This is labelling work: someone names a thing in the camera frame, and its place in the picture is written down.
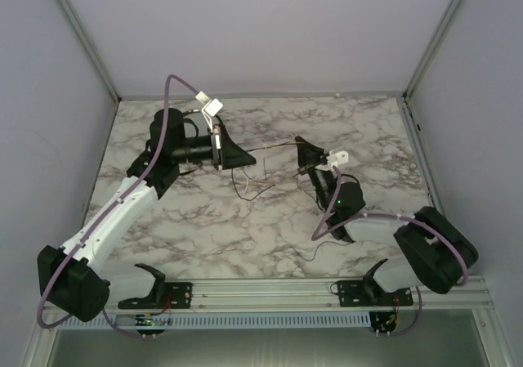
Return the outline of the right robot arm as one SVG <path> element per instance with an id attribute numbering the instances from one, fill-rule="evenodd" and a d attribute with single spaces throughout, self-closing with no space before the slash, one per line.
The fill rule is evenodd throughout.
<path id="1" fill-rule="evenodd" d="M 344 174 L 345 150 L 327 151 L 303 137 L 295 138 L 297 172 L 307 175 L 323 213 L 311 238 L 331 235 L 349 244 L 371 242 L 398 248 L 400 257 L 384 258 L 359 280 L 339 280 L 335 295 L 343 307 L 412 305 L 412 288 L 425 286 L 438 294 L 466 284 L 479 253 L 436 208 L 412 215 L 367 213 L 362 186 Z"/>

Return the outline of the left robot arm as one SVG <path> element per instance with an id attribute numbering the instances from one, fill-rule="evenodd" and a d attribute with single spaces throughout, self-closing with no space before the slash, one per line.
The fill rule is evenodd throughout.
<path id="1" fill-rule="evenodd" d="M 46 246 L 39 253 L 40 311 L 50 302 L 88 322 L 113 302 L 123 308 L 164 306 L 168 294 L 164 273 L 138 263 L 121 275 L 109 275 L 103 272 L 108 256 L 136 219 L 181 176 L 181 164 L 210 162 L 217 170 L 232 170 L 257 162 L 232 141 L 223 121 L 212 124 L 205 135 L 187 137 L 188 121 L 180 110 L 158 111 L 145 150 L 127 169 L 111 200 L 59 248 Z"/>

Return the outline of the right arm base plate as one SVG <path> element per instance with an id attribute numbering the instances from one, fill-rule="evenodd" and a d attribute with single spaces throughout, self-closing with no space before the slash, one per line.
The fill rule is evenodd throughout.
<path id="1" fill-rule="evenodd" d="M 410 307 L 413 296 L 410 289 L 388 293 L 367 280 L 338 280 L 329 286 L 338 297 L 341 307 Z"/>

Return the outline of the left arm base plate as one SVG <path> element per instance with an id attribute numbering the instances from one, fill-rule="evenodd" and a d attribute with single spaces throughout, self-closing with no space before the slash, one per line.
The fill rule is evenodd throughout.
<path id="1" fill-rule="evenodd" d="M 188 310 L 193 296 L 191 282 L 165 282 L 155 285 L 150 294 L 144 298 L 129 298 L 118 303 L 122 310 Z"/>

